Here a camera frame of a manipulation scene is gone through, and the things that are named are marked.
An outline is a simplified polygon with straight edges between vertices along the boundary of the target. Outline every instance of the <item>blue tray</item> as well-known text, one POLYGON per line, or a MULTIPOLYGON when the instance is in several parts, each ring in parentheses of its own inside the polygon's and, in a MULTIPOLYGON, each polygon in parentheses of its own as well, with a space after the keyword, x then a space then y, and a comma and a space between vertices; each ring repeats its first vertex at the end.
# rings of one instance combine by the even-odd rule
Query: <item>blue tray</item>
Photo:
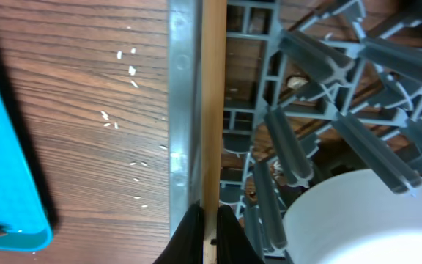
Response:
POLYGON ((27 160, 0 96, 0 250, 33 252, 53 237, 27 160))

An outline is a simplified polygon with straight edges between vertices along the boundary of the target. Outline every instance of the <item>wooden floor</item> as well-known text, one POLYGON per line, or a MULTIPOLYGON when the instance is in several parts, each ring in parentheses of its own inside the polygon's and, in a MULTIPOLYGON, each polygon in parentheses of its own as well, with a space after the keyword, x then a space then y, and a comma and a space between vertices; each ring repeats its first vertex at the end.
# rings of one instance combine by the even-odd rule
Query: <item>wooden floor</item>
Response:
MULTIPOLYGON (((293 26, 320 2, 284 0, 284 25, 293 26)), ((365 0, 364 26, 387 18, 399 2, 365 0)), ((169 240, 168 160, 159 148, 168 140, 167 19, 166 0, 0 0, 4 63, 61 218, 46 250, 0 252, 1 264, 139 264, 162 252, 169 240), (139 88, 130 82, 130 65, 139 88), (118 130, 104 127, 101 111, 118 130)), ((311 30, 354 37, 335 19, 311 30)), ((422 46, 415 34, 395 38, 422 46)), ((235 74, 248 74, 235 66, 235 74)), ((266 155, 270 141, 261 130, 256 150, 266 155)), ((232 157, 226 164, 241 166, 232 157)))

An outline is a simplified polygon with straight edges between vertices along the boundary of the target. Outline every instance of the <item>wood grain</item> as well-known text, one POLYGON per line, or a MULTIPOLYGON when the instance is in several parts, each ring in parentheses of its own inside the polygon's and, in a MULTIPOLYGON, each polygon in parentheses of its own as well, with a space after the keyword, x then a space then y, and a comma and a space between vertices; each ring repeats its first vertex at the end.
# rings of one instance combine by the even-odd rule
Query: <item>wood grain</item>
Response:
POLYGON ((204 209, 203 263, 216 264, 226 64, 226 0, 203 1, 201 42, 201 206, 204 209))
POLYGON ((0 0, 0 49, 61 218, 46 250, 0 252, 0 263, 152 263, 162 252, 167 20, 166 0, 0 0))

